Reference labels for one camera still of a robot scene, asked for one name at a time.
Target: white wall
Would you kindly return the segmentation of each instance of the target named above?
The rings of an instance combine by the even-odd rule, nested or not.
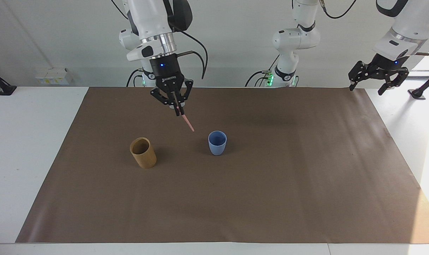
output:
[[[253,72],[269,67],[277,55],[271,44],[275,31],[296,27],[291,0],[190,0],[194,21],[189,33],[210,52],[207,77],[200,81],[200,62],[182,59],[184,74],[196,86],[243,86]],[[351,0],[326,0],[338,15]],[[347,73],[358,61],[369,62],[375,42],[391,27],[375,1],[358,1],[343,19],[318,12],[320,45],[300,51],[301,86],[346,87]],[[124,86],[137,63],[126,60],[118,33],[129,26],[109,0],[0,0],[0,76],[12,84],[37,85],[36,68],[66,67],[75,86]],[[202,49],[181,34],[179,52]],[[429,41],[423,50],[429,50]],[[412,68],[421,58],[408,62]],[[379,87],[380,81],[363,86]]]

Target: pink stick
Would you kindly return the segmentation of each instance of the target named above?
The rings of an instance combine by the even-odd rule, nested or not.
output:
[[[183,119],[186,121],[186,123],[188,124],[189,128],[191,129],[192,132],[194,132],[194,128],[192,127],[191,123],[189,122],[188,118],[186,117],[185,114],[182,114]]]

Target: bamboo cup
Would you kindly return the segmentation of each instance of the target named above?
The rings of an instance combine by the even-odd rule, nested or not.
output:
[[[147,138],[134,140],[130,145],[130,152],[140,167],[148,169],[155,166],[156,154]]]

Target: green led light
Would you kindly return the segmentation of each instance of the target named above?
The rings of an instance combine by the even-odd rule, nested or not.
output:
[[[293,77],[292,87],[296,87],[298,85],[298,82],[299,82],[299,76],[296,75]]]
[[[273,80],[274,80],[274,75],[271,74],[270,77],[268,77],[267,85],[271,87],[273,85]]]

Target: brown paper mat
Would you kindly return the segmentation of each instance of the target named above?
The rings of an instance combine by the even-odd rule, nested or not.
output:
[[[149,92],[88,90],[17,242],[429,243],[429,203],[364,90],[194,89],[195,133]]]

